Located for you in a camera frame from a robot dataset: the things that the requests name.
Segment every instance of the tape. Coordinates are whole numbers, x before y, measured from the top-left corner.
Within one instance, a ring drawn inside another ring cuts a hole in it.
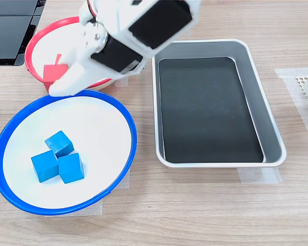
[[[121,182],[115,187],[116,189],[127,189],[129,188],[130,183],[130,170],[126,173],[124,178],[121,180]],[[99,200],[98,202],[94,203],[93,205],[90,205],[84,209],[78,210],[73,213],[69,214],[63,214],[58,215],[56,217],[76,217],[76,216],[95,216],[95,215],[101,215],[103,213],[103,199]]]
[[[308,78],[308,68],[275,69],[275,72],[283,79],[308,131],[308,99],[298,82],[301,77]]]
[[[280,183],[282,176],[278,168],[238,168],[242,183]]]
[[[116,87],[126,87],[129,84],[129,77],[124,77],[115,81]]]

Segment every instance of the tray rim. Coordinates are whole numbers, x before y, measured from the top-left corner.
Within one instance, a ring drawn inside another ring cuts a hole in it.
[[[160,145],[159,145],[159,123],[158,123],[158,100],[157,100],[157,77],[156,77],[156,62],[159,63],[161,60],[156,60],[155,57],[152,58],[152,79],[153,79],[153,109],[154,109],[154,129],[155,129],[155,153],[158,158],[158,160],[165,166],[169,168],[250,168],[250,167],[277,167],[281,165],[286,160],[286,147],[283,142],[281,133],[278,129],[276,120],[273,116],[272,110],[270,108],[270,105],[268,103],[267,97],[264,93],[264,89],[261,83],[261,80],[259,78],[259,74],[257,72],[255,63],[253,61],[250,49],[248,45],[239,40],[234,38],[228,38],[228,39],[205,39],[205,40],[177,40],[173,43],[217,43],[217,42],[236,42],[241,44],[246,48],[246,52],[248,55],[248,58],[251,62],[252,69],[254,71],[256,80],[258,82],[258,86],[262,95],[262,99],[265,103],[265,106],[267,108],[267,113],[269,115],[269,119],[272,123],[272,126],[274,128],[275,135],[277,137],[278,144],[281,148],[281,155],[278,160],[275,162],[192,162],[192,163],[172,163],[170,161],[167,161],[164,159],[164,157],[160,153]]]

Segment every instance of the wooden table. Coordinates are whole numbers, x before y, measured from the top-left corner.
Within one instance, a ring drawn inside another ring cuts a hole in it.
[[[81,1],[47,1],[38,30],[78,14]],[[288,158],[280,184],[243,184],[236,169],[175,170],[154,151],[151,66],[128,87],[104,92],[131,112],[138,150],[130,188],[103,201],[103,214],[40,217],[0,194],[0,245],[308,246],[308,132],[276,68],[308,67],[308,1],[204,1],[183,39],[238,38],[252,52]],[[0,132],[45,95],[21,67],[0,67]]]

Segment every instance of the robotic arm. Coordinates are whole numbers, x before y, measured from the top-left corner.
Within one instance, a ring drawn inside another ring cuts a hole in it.
[[[100,79],[139,74],[146,61],[196,24],[200,0],[87,0],[82,42],[63,54],[68,71],[51,96],[75,95]]]

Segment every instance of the black device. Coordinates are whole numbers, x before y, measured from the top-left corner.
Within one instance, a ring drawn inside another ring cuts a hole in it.
[[[45,0],[0,0],[0,66],[20,66]]]

